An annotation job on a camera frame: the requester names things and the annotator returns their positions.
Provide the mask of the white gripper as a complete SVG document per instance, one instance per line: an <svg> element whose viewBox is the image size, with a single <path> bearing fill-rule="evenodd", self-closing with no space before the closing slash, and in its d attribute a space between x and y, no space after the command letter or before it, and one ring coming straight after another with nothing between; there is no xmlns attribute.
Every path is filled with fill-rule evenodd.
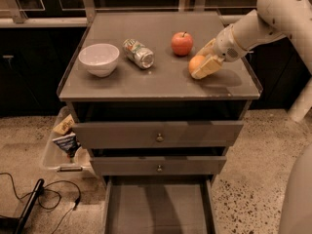
<svg viewBox="0 0 312 234"><path fill-rule="evenodd" d="M223 61L236 61L247 52L237 43L233 33L233 25L230 24L197 53L197 56L204 56L205 59L190 75L197 80L203 79L219 71Z"/></svg>

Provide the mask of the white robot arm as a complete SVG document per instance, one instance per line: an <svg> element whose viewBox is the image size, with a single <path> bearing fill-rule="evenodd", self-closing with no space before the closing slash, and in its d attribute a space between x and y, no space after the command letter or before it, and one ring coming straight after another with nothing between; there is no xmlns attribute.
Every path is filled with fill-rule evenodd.
<svg viewBox="0 0 312 234"><path fill-rule="evenodd" d="M309 0L257 0L256 8L221 30L198 55L190 70L195 79L219 71L225 62L244 57L252 48L290 39L312 73L312 9ZM287 183L279 234L312 234L312 145L295 160Z"/></svg>

